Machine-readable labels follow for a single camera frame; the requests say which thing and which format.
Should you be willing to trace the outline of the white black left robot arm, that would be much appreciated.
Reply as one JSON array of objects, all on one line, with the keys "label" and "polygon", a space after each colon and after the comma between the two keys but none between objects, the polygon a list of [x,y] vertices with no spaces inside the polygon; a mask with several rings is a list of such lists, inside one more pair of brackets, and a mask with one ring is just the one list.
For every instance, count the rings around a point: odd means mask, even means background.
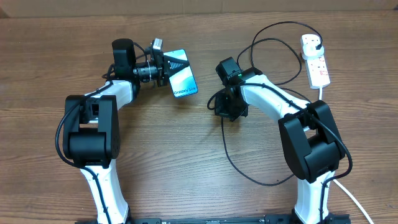
[{"label": "white black left robot arm", "polygon": [[164,52],[162,39],[156,38],[142,49],[144,62],[138,62],[137,47],[131,39],[113,41],[114,62],[103,75],[105,84],[85,95],[68,96],[55,134],[58,155],[80,169],[90,187],[97,209],[95,223],[134,221],[116,170],[121,148],[118,111],[137,98],[141,83],[170,85],[176,98],[198,91],[184,49]]}]

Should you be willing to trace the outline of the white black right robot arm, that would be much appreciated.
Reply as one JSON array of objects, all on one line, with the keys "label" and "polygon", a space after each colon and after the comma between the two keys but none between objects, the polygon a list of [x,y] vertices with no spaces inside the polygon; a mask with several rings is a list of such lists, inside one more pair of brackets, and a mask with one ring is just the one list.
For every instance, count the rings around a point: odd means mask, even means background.
[{"label": "white black right robot arm", "polygon": [[325,223],[329,183],[347,156],[329,106],[322,100],[298,99],[277,87],[258,69],[242,70],[233,58],[215,68],[224,89],[215,93],[213,111],[234,121],[259,108],[277,122],[285,161],[298,179],[292,221]]}]

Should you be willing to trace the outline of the blue Galaxy smartphone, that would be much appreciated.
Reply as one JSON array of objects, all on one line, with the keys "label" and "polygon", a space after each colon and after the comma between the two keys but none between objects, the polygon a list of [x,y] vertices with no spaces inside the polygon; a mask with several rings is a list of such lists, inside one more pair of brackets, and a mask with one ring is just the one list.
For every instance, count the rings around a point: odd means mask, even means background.
[{"label": "blue Galaxy smartphone", "polygon": [[[184,49],[164,52],[164,62],[170,58],[188,60],[186,51]],[[168,75],[168,79],[173,95],[176,98],[198,93],[197,83],[195,81],[191,66],[184,68],[175,75]]]}]

